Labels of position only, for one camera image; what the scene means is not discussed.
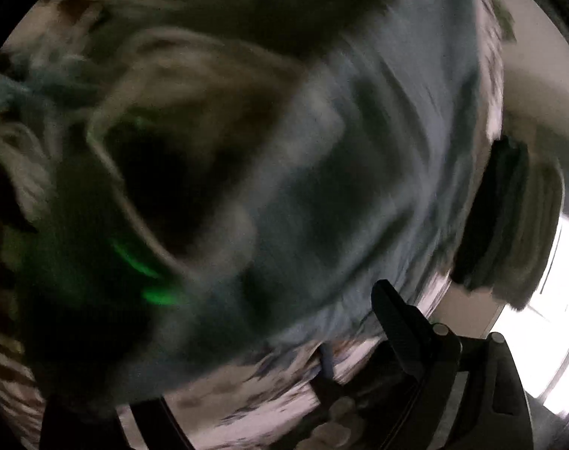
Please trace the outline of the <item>blue denim shorts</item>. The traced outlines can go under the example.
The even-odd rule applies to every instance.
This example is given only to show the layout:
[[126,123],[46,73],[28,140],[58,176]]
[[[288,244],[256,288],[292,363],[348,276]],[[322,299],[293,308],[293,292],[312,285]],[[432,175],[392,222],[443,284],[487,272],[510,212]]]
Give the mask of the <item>blue denim shorts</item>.
[[93,407],[372,324],[453,254],[490,149],[487,0],[172,0],[91,36],[40,268]]

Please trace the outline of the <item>grey fleece folded garment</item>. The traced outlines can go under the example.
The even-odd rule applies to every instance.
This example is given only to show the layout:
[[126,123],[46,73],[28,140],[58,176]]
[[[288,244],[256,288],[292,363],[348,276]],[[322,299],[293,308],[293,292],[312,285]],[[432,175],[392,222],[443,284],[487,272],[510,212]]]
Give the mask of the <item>grey fleece folded garment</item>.
[[494,298],[523,310],[536,292],[555,244],[565,196],[559,163],[537,160],[529,170],[515,234],[494,282]]

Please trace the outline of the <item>dark folded clothes stack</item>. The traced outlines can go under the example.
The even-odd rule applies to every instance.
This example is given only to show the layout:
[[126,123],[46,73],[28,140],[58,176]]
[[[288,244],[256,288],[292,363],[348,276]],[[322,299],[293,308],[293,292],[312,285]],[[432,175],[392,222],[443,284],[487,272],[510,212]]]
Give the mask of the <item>dark folded clothes stack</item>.
[[454,257],[450,278],[456,285],[475,291],[498,278],[515,237],[529,168],[524,143],[506,135],[493,142]]

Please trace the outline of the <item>floral bed cover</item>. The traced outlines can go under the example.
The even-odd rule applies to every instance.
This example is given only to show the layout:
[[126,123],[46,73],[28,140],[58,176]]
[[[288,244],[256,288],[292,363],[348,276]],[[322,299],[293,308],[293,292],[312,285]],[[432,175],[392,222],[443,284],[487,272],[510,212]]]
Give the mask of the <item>floral bed cover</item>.
[[[118,439],[99,437],[99,428],[118,422],[133,402],[159,396],[198,448],[263,449],[314,407],[309,382],[319,347],[333,347],[336,367],[352,374],[382,336],[371,288],[369,330],[260,347],[146,399],[95,407],[81,397],[80,380],[62,361],[62,341],[51,337],[56,301],[39,265],[40,234],[57,166],[79,145],[96,96],[96,69],[86,61],[92,34],[115,7],[169,1],[36,0],[0,49],[0,449],[139,448],[131,424],[122,424]],[[499,23],[487,1],[494,17],[482,32],[491,149],[500,131],[502,63]]]

